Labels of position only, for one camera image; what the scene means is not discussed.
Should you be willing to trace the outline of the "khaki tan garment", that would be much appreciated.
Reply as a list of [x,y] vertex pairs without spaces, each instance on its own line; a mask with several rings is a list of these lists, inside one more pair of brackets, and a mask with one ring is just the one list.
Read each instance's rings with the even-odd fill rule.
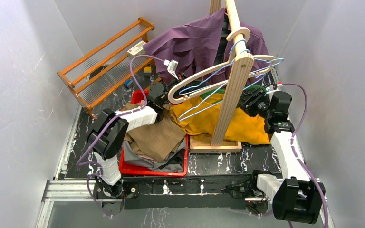
[[173,122],[171,107],[171,104],[164,106],[165,115],[161,121],[134,128],[126,133],[123,145],[126,162],[154,164],[138,156],[146,154],[160,163],[167,160],[170,153],[176,153],[178,148],[185,145],[183,140],[186,133]]

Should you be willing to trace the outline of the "pink ruffled garment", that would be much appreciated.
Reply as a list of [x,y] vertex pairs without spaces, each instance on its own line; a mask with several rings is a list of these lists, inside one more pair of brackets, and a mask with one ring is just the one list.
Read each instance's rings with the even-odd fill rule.
[[152,163],[158,163],[158,161],[157,161],[157,160],[155,160],[155,159],[153,159],[153,158],[151,158],[151,157],[147,156],[146,154],[139,154],[138,156],[139,156],[139,157],[141,157],[141,158],[144,158],[144,159],[150,160]]

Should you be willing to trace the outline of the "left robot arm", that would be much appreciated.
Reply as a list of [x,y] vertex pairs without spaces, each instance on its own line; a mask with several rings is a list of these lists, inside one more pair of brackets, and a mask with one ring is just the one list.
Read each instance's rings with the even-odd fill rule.
[[173,123],[167,99],[169,85],[153,83],[147,94],[125,111],[104,109],[87,141],[98,163],[95,181],[112,198],[123,192],[118,153],[125,162],[157,172],[182,172],[187,149],[185,132]]

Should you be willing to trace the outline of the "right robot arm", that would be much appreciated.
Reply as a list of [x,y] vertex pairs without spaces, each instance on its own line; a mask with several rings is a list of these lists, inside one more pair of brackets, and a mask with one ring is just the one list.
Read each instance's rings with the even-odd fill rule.
[[264,118],[265,132],[271,135],[270,143],[277,154],[282,176],[258,174],[249,183],[249,192],[260,197],[263,194],[272,202],[276,219],[289,222],[315,224],[323,205],[323,183],[315,185],[304,169],[299,153],[294,125],[288,119],[292,96],[283,91],[268,94],[261,88],[241,95],[239,107],[249,116]]

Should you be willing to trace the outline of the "purple garment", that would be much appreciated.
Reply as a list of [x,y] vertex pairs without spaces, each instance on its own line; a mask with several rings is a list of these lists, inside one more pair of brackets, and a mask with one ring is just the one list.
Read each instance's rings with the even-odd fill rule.
[[154,56],[156,72],[166,83],[174,77],[167,72],[165,60],[178,62],[177,72],[192,76],[202,70],[228,60],[234,42],[227,41],[231,33],[226,9],[167,30],[143,48]]

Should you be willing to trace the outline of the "mustard yellow garment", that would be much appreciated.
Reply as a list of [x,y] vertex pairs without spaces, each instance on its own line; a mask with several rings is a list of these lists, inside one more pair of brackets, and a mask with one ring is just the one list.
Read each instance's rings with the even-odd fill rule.
[[[223,94],[216,93],[205,102],[202,102],[202,98],[197,96],[178,105],[173,105],[170,111],[173,122],[185,133],[193,136],[196,140],[203,140],[206,137],[212,137],[218,120],[221,104],[217,104],[214,107],[210,107],[210,105],[222,99],[222,97]],[[199,107],[190,111],[188,115],[204,108],[206,108],[206,110],[185,120],[178,120],[183,113],[196,105],[199,105]],[[236,108],[224,136],[224,140],[232,142],[240,141],[250,143],[252,145],[270,144],[269,137],[264,129],[264,122],[265,120],[261,116],[257,115],[255,117],[250,117],[242,109]]]

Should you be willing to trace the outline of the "beige plastic hanger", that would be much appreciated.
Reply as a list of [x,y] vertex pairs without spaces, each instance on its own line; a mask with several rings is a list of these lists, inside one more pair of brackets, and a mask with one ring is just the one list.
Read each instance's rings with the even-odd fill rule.
[[[247,42],[247,40],[250,38],[250,31],[246,27],[241,27],[235,31],[233,30],[227,36],[226,39],[228,41],[233,40],[237,35],[243,36],[243,38],[238,40],[238,42],[241,42],[241,41]],[[235,42],[233,44],[233,47],[231,47],[230,52],[229,52],[228,61],[215,65],[215,66],[212,66],[208,69],[202,70],[202,71],[188,77],[187,79],[179,82],[177,85],[175,85],[173,88],[171,88],[170,91],[168,92],[168,96],[167,96],[170,103],[179,104],[185,100],[194,98],[194,97],[199,96],[208,91],[215,90],[219,86],[222,86],[222,85],[228,83],[228,80],[225,80],[225,81],[221,81],[219,83],[212,84],[212,85],[209,85],[209,86],[201,88],[201,89],[199,89],[197,85],[186,88],[186,89],[183,88],[185,85],[188,85],[190,82],[192,82],[198,78],[201,78],[205,75],[208,75],[208,78],[206,78],[205,80],[200,82],[200,85],[202,85],[203,83],[209,81],[215,74],[218,74],[221,70],[225,69],[226,67],[232,66],[233,63],[235,62],[235,58],[238,57],[238,54],[235,53],[235,47],[238,44],[238,42]],[[259,70],[250,72],[248,74],[248,76],[246,76],[247,79],[252,76],[260,76],[261,74],[266,74],[272,69],[272,67],[280,64],[283,61],[282,59],[279,59],[279,58],[276,58],[275,56],[270,56],[270,55],[254,55],[253,58],[256,61],[261,61],[261,62],[266,63],[268,66],[261,68]]]

